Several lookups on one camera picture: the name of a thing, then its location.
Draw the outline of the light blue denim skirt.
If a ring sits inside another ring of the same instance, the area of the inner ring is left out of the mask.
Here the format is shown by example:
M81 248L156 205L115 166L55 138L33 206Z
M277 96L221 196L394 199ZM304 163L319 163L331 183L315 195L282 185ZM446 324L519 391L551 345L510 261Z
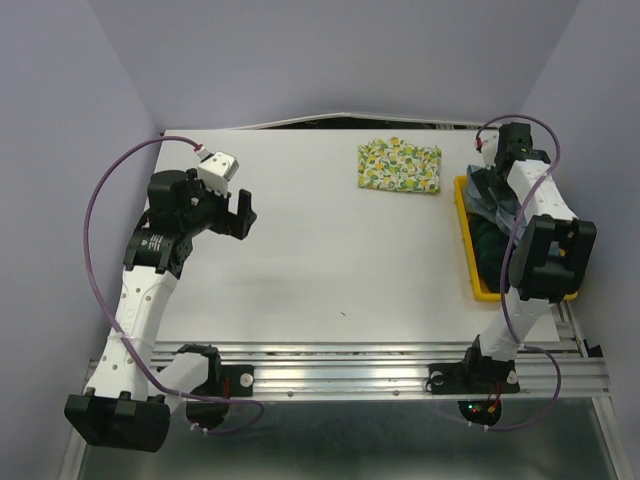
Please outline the light blue denim skirt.
M498 178L493 168L469 165L466 179L463 198L467 211L480 215L509 236L520 210L512 189Z

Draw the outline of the lemon print skirt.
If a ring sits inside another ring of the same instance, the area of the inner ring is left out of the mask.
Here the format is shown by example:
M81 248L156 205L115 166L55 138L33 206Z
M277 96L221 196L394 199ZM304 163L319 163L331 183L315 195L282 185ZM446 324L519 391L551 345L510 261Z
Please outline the lemon print skirt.
M439 194L442 151L398 137L357 147L358 187L399 193Z

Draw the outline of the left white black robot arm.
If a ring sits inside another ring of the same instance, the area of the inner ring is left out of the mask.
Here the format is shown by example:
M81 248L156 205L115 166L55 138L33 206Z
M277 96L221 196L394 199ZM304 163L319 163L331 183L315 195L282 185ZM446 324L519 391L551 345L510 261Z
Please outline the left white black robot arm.
M159 327L204 231L247 237L257 219L252 195L240 190L236 211L195 169L151 176L148 207L125 250L122 290L101 359L83 393L68 397L64 415L94 447L156 452L164 444L172 414L183 402L193 429L218 433L234 389L219 350L185 344L160 373L150 369Z

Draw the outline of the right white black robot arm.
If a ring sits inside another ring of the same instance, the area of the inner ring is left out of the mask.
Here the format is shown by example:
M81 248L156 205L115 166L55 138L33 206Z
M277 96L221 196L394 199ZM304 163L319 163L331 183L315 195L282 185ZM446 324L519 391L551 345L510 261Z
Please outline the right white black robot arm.
M467 172L467 192L508 238L499 270L501 311L467 349L463 384L482 390L514 384L515 360L540 317L580 289L597 228L564 201L552 173L560 156L535 148L528 115L495 118L490 137L476 136L481 167Z

